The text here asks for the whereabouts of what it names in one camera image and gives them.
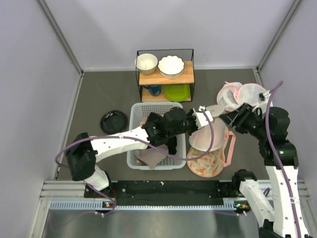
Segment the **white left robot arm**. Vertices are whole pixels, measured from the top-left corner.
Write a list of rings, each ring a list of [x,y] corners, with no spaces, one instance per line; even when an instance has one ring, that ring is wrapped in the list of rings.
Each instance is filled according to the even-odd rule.
[[[202,112],[192,109],[186,113],[173,107],[163,115],[150,113],[142,126],[126,132],[105,137],[81,133],[65,151],[72,180],[85,181],[100,196],[108,196],[112,184],[108,174],[96,165],[100,160],[127,151],[159,147],[173,137],[192,134],[207,124]]]

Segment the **white mesh laundry bag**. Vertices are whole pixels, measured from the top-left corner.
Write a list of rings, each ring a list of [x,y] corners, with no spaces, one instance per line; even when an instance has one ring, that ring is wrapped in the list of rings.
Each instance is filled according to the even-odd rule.
[[[209,125],[195,131],[189,137],[190,145],[197,150],[206,152],[210,146],[211,140],[213,139],[212,147],[209,151],[215,151],[220,149],[226,141],[227,127],[225,123],[219,118],[221,114],[225,113],[224,106],[221,105],[211,105],[206,107],[206,110],[211,113],[213,121],[211,122],[213,127],[213,136],[211,134],[211,129]]]

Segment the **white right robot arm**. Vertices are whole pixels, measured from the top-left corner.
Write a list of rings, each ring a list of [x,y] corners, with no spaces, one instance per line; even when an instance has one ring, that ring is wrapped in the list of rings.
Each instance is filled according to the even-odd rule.
[[[250,134],[259,142],[271,185],[270,203],[261,192],[253,172],[237,171],[232,192],[244,196],[253,211],[261,238],[309,238],[298,192],[299,160],[294,144],[287,139],[289,114],[279,107],[269,108],[265,115],[244,103],[238,109],[220,115],[220,119],[240,134]]]

